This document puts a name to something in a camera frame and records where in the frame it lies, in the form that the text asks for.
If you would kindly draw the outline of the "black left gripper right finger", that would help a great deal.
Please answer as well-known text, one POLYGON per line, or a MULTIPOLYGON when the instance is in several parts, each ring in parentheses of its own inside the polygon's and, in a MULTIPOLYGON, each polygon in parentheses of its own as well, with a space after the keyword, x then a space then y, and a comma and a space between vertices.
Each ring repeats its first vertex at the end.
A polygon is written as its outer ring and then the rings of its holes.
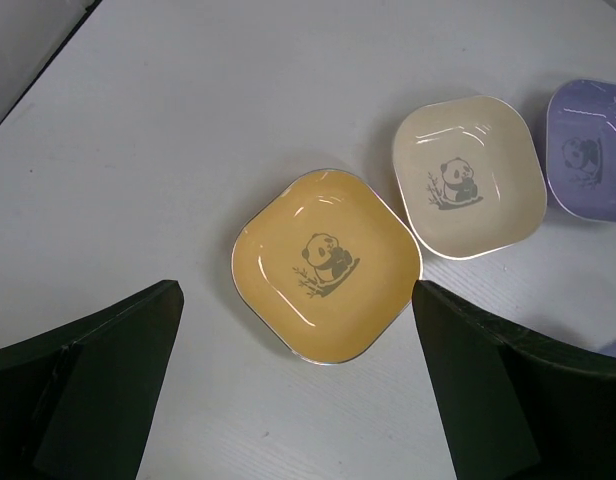
POLYGON ((616 357, 430 280, 412 307, 457 478, 616 479, 616 357))

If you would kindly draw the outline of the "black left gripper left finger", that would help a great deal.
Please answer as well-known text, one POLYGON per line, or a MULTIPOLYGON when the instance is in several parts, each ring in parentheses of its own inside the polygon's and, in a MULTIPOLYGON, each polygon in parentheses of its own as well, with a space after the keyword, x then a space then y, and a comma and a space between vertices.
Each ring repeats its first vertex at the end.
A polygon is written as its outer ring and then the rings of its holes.
POLYGON ((184 307, 162 280, 0 349, 0 479, 134 479, 184 307))

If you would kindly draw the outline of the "cream panda plate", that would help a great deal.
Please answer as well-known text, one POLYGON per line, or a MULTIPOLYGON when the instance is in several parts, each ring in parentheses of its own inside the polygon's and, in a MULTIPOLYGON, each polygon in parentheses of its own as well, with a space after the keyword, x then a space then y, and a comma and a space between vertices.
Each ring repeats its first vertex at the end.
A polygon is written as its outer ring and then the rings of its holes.
POLYGON ((395 133, 392 163, 414 235, 444 259, 509 247, 544 219, 547 191, 530 130, 500 99, 416 109, 395 133))

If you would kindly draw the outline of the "purple panda plate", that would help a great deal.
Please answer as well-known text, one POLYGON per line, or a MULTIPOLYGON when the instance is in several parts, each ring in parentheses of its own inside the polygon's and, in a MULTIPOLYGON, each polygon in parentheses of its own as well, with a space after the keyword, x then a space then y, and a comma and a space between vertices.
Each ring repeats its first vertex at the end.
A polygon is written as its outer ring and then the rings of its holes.
POLYGON ((616 84, 572 80, 546 112, 545 174, 562 209, 616 223, 616 84))

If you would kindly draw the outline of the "near yellow panda plate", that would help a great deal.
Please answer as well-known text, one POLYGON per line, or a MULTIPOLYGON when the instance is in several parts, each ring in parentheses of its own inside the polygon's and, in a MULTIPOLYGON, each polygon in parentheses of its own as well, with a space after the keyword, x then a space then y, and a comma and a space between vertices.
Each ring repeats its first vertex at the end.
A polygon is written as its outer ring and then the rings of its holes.
POLYGON ((231 273, 244 303, 298 357, 351 361, 411 301, 417 241, 358 176, 337 169, 293 181, 239 232, 231 273))

